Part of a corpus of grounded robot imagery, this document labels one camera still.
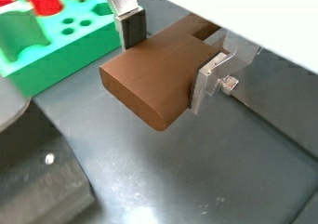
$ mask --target wooden block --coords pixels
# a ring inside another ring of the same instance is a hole
[[[99,68],[107,90],[158,131],[189,106],[198,68],[220,51],[202,40],[220,28],[189,15]]]

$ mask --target white surface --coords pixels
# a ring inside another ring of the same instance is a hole
[[[318,0],[169,1],[318,73]]]

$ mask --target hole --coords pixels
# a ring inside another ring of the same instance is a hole
[[[50,153],[46,158],[45,158],[45,163],[47,165],[53,165],[55,163],[55,155],[53,153]]]
[[[74,33],[74,31],[75,30],[73,28],[67,28],[62,31],[62,34],[71,34],[71,33]]]
[[[65,23],[65,24],[71,24],[71,23],[74,23],[74,19],[65,19],[62,22]]]
[[[90,26],[93,24],[93,22],[90,21],[90,20],[83,20],[82,22],[81,22],[81,26],[83,26],[83,27],[87,27],[87,26]]]
[[[95,12],[99,16],[106,16],[106,15],[114,14],[114,12],[110,8],[110,5],[107,3],[98,4],[94,7],[93,12]]]

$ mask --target screw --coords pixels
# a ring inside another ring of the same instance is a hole
[[[55,155],[53,153],[50,153],[46,158],[45,158],[45,163],[47,165],[53,165],[55,163]]]
[[[221,91],[228,95],[232,96],[234,89],[238,87],[240,80],[233,76],[226,76],[221,79]]]

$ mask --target gray table surface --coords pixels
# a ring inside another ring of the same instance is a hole
[[[98,66],[120,53],[35,98],[98,196],[74,223],[291,223],[317,188],[316,161],[224,94],[154,131],[101,83]]]

